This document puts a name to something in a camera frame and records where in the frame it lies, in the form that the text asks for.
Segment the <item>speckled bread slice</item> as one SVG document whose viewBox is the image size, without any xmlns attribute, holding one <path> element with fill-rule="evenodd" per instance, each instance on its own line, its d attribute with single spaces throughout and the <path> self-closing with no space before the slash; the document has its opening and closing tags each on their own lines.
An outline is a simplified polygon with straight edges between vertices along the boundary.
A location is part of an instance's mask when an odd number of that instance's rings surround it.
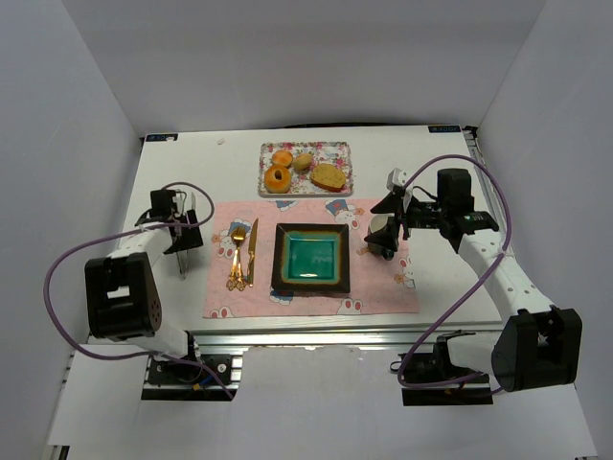
<svg viewBox="0 0 613 460">
<path fill-rule="evenodd" d="M 310 181 L 319 188 L 339 193 L 347 184 L 347 177 L 332 164 L 318 164 L 310 173 Z"/>
</svg>

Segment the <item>small pale muffin bread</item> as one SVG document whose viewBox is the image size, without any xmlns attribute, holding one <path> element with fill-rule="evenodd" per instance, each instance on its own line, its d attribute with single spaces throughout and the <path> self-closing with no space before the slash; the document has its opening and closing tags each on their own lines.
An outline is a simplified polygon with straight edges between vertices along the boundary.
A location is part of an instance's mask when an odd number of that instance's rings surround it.
<svg viewBox="0 0 613 460">
<path fill-rule="evenodd" d="M 310 168 L 313 161 L 311 153 L 301 153 L 297 155 L 292 162 L 292 167 L 295 171 L 302 172 Z"/>
</svg>

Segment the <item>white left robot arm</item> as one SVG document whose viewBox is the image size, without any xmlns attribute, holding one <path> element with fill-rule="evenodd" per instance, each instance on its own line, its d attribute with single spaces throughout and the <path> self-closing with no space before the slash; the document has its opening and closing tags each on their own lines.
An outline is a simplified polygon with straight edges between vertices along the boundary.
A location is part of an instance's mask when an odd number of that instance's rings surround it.
<svg viewBox="0 0 613 460">
<path fill-rule="evenodd" d="M 164 255 L 203 245 L 187 194 L 161 189 L 137 220 L 139 233 L 84 268 L 89 328 L 96 338 L 126 342 L 157 354 L 195 359 L 193 337 L 163 319 L 152 268 Z"/>
</svg>

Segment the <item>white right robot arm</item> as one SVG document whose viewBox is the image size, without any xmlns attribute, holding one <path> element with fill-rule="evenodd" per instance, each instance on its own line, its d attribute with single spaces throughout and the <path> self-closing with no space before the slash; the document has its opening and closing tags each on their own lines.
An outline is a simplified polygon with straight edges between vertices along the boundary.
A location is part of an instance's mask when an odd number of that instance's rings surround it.
<svg viewBox="0 0 613 460">
<path fill-rule="evenodd" d="M 507 254 L 494 218 L 474 207 L 471 175 L 466 169 L 437 173 L 437 193 L 427 202 L 413 196 L 407 172 L 394 169 L 389 193 L 372 208 L 385 225 L 366 243 L 397 251 L 414 229 L 433 229 L 474 271 L 504 327 L 499 333 L 458 331 L 437 337 L 427 361 L 405 355 L 397 376 L 410 389 L 462 384 L 483 375 L 507 392 L 570 384 L 579 367 L 582 322 L 573 309 L 561 309 L 543 294 L 517 260 Z"/>
</svg>

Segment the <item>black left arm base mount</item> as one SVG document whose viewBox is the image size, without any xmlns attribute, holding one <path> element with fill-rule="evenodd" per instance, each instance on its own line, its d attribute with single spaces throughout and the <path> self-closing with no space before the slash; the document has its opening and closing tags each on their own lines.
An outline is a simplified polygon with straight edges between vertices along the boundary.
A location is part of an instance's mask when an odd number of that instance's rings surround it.
<svg viewBox="0 0 613 460">
<path fill-rule="evenodd" d="M 238 390 L 242 357 L 223 354 L 203 354 L 207 365 L 228 391 Z M 201 368 L 151 358 L 148 362 L 142 401 L 158 402 L 228 402 L 230 398 L 213 375 Z"/>
</svg>

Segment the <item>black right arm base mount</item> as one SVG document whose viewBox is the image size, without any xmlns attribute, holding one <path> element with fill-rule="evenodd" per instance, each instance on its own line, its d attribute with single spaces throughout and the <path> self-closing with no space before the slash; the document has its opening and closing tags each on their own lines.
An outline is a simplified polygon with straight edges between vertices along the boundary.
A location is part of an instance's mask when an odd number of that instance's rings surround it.
<svg viewBox="0 0 613 460">
<path fill-rule="evenodd" d="M 448 342 L 452 338 L 474 335 L 463 331 L 439 335 L 431 352 L 415 353 L 402 376 L 411 384 L 467 378 L 473 370 L 458 367 L 448 356 Z M 493 404 L 493 390 L 488 375 L 463 380 L 442 386 L 428 386 L 422 389 L 401 388 L 404 406 L 465 406 Z"/>
</svg>

